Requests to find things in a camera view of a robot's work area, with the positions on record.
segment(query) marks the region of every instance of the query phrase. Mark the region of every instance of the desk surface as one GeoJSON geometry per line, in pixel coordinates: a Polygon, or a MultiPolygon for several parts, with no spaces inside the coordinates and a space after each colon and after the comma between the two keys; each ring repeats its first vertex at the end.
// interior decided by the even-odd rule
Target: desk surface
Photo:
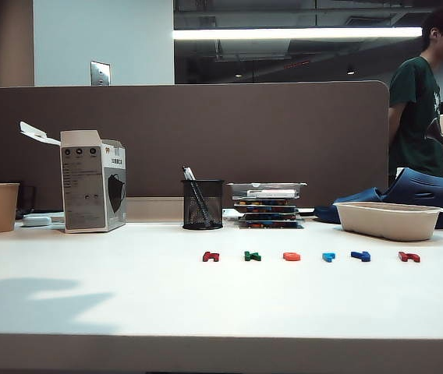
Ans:
{"type": "Polygon", "coordinates": [[[0,368],[443,372],[443,231],[402,243],[303,226],[0,234],[0,368]],[[203,263],[205,251],[220,261],[203,263]]]}

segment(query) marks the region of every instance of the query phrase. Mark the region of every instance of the mask image on box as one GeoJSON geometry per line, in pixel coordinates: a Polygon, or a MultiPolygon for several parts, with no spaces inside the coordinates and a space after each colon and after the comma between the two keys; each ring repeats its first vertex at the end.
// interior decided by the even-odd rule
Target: mask image on box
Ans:
{"type": "Polygon", "coordinates": [[[126,194],[124,193],[124,185],[125,183],[119,180],[117,174],[113,174],[107,178],[108,196],[114,213],[118,211],[119,207],[121,206],[121,202],[125,198],[126,194]]]}

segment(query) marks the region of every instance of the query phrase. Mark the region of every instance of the stack of boxes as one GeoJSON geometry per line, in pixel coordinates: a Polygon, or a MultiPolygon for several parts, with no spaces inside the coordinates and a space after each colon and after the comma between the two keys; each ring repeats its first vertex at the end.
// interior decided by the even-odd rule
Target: stack of boxes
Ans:
{"type": "Polygon", "coordinates": [[[234,207],[243,216],[240,228],[303,228],[298,209],[291,204],[299,198],[299,190],[306,183],[229,183],[234,207]]]}

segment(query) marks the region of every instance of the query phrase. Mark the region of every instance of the green t-shirt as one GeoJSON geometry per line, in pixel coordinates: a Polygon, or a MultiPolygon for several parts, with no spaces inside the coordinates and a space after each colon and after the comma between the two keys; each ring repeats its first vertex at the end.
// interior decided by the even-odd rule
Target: green t-shirt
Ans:
{"type": "Polygon", "coordinates": [[[422,57],[405,61],[390,83],[390,106],[407,103],[400,127],[389,150],[390,175],[408,167],[425,174],[443,176],[443,147],[425,139],[426,129],[440,115],[440,87],[422,57]]]}

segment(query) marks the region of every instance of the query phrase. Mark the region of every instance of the white box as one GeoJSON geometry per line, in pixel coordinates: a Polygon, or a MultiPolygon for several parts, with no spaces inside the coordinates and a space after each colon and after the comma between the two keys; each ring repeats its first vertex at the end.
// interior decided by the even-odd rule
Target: white box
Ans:
{"type": "Polygon", "coordinates": [[[59,145],[67,233],[110,231],[126,222],[126,154],[117,140],[97,130],[60,133],[61,141],[25,122],[22,134],[59,145]]]}

